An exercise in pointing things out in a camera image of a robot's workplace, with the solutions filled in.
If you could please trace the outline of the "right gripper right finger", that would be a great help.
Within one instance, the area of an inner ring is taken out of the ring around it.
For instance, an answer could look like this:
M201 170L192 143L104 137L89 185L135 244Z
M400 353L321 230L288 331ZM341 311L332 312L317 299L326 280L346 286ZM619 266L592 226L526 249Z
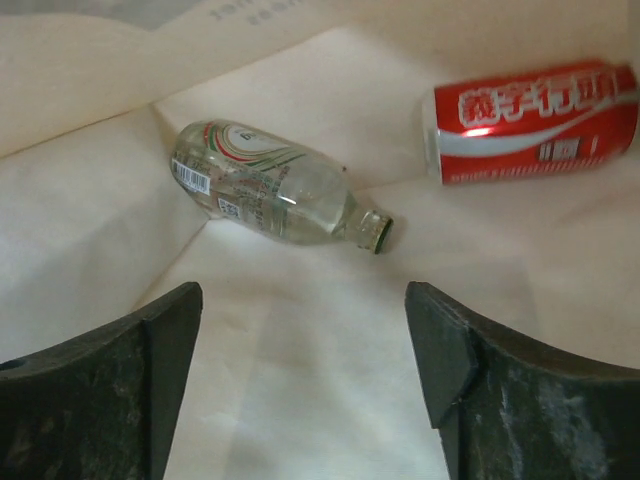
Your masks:
M405 312L453 479L635 479L639 373L552 347L426 282Z

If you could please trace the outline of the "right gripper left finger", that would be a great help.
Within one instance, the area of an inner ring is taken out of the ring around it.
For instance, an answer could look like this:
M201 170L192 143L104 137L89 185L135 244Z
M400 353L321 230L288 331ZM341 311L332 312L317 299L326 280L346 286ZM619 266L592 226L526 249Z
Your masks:
M203 310L196 282L1 365L4 479L161 479Z

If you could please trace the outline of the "beige canvas tote bag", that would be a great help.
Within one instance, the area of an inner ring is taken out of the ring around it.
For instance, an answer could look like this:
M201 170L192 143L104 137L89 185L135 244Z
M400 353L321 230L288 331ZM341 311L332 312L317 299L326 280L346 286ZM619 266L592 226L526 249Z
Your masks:
M444 479L404 291L426 281L557 348L639 364L639 153L447 188L436 85L639 58L635 1L5 1L1 356L185 281L204 312L170 479ZM209 220L171 137L236 120L338 162L396 220L386 254Z

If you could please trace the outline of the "clear glass bottle two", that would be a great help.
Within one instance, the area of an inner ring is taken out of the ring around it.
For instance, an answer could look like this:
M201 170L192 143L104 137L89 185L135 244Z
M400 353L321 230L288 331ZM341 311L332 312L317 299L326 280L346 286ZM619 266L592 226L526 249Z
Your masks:
M394 226L390 215L356 198L335 162L228 120L187 125L170 168L212 217L284 243L350 242L379 254Z

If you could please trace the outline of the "red cola can three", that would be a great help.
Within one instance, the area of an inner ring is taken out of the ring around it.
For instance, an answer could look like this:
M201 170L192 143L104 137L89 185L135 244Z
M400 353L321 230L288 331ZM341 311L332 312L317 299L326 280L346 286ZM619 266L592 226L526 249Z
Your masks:
M598 167L638 136L628 63L587 59L434 87L422 103L427 171L443 185Z

